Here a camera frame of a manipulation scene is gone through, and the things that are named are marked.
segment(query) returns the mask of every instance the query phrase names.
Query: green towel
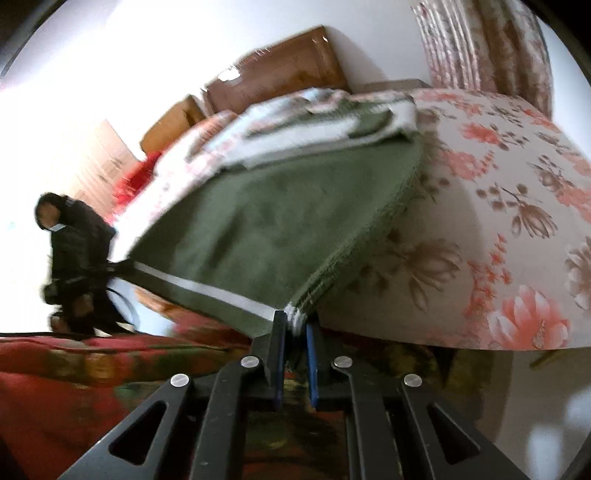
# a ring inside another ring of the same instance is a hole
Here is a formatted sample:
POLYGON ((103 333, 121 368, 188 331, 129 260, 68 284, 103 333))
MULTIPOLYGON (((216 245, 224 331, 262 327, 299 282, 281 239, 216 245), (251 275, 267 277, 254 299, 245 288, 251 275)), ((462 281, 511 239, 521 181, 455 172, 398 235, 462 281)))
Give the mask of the green towel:
POLYGON ((275 309, 298 330, 391 230, 421 153, 417 134, 224 171, 136 243, 128 279, 253 338, 270 332, 275 309))

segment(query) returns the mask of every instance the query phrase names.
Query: bedsheet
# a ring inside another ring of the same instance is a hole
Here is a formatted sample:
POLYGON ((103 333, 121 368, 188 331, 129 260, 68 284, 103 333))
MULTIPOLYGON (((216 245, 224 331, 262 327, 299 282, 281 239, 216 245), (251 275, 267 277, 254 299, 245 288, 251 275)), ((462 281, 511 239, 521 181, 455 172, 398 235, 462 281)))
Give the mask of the bedsheet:
POLYGON ((587 159, 521 98, 411 94, 428 146, 414 198, 320 305, 323 326, 454 348, 590 346, 587 159))

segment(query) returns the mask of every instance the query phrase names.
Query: silver screw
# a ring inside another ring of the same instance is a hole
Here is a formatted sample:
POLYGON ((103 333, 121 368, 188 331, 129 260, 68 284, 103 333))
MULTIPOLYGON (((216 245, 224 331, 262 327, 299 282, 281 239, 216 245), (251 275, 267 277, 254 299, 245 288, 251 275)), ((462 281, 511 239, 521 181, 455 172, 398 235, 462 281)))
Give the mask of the silver screw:
POLYGON ((170 379, 170 384, 173 387, 184 387, 189 383, 189 376, 185 374, 176 374, 170 379))
POLYGON ((404 384, 409 387, 420 387, 423 384, 423 379, 417 374, 408 374, 404 377, 404 384))
POLYGON ((254 355, 247 355, 244 358, 242 358, 242 360, 240 360, 240 364, 244 368, 258 367, 259 363, 260 363, 260 360, 257 357, 255 357, 254 355))
POLYGON ((335 366, 339 368, 349 368, 353 365, 353 360, 348 356, 338 356, 335 358, 335 366))

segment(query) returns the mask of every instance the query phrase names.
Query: brown curtain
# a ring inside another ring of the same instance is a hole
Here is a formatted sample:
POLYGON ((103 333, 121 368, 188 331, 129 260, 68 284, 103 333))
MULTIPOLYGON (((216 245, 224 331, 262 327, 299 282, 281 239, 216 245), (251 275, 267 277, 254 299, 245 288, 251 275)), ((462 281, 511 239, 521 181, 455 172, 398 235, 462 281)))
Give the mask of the brown curtain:
POLYGON ((520 96, 552 114, 552 72, 536 16, 520 0, 409 0, 434 87, 520 96))

